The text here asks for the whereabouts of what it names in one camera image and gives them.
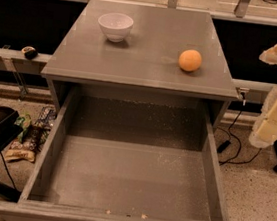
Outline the orange fruit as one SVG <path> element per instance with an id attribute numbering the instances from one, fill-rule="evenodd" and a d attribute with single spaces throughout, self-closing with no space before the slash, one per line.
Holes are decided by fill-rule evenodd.
<path id="1" fill-rule="evenodd" d="M 197 50 L 186 50 L 179 56 L 179 66 L 183 71 L 194 72 L 202 64 L 202 55 Z"/>

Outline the grey open top drawer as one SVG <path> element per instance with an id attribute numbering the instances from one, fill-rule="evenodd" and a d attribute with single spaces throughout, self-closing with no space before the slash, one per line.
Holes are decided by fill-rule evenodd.
<path id="1" fill-rule="evenodd" d="M 205 102 L 155 105 L 72 89 L 6 221 L 229 221 Z"/>

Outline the grey cabinet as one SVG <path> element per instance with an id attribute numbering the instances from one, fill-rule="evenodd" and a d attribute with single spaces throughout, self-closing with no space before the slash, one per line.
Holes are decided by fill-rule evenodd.
<path id="1" fill-rule="evenodd" d="M 107 40 L 98 18 L 120 12 L 134 27 L 122 42 Z M 89 1 L 41 74 L 53 81 L 113 84 L 197 98 L 237 98 L 209 13 L 112 1 Z M 179 56 L 197 50 L 202 64 L 183 71 Z"/>

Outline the white ceramic bowl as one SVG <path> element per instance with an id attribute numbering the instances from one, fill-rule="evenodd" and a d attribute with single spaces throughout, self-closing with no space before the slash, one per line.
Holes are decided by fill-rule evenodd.
<path id="1" fill-rule="evenodd" d="M 98 18 L 98 24 L 107 39 L 111 42 L 122 42 L 133 28 L 133 20 L 126 14 L 107 13 Z"/>

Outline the small black yellow tape measure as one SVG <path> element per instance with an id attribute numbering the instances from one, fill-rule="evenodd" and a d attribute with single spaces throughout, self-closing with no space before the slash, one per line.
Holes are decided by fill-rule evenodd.
<path id="1" fill-rule="evenodd" d="M 32 60 L 33 58 L 36 58 L 38 55 L 38 52 L 36 49 L 32 46 L 26 46 L 22 48 L 22 53 L 27 60 Z"/>

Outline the snack bags pile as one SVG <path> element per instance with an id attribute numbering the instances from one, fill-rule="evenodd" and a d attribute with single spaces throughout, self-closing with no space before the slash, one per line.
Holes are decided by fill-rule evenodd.
<path id="1" fill-rule="evenodd" d="M 33 120 L 28 113 L 21 114 L 15 124 L 22 128 L 22 132 L 12 141 L 5 153 L 7 162 L 19 160 L 35 162 L 36 154 L 41 151 L 41 146 L 54 125 L 56 114 L 56 110 L 49 106 L 42 108 L 36 120 Z"/>

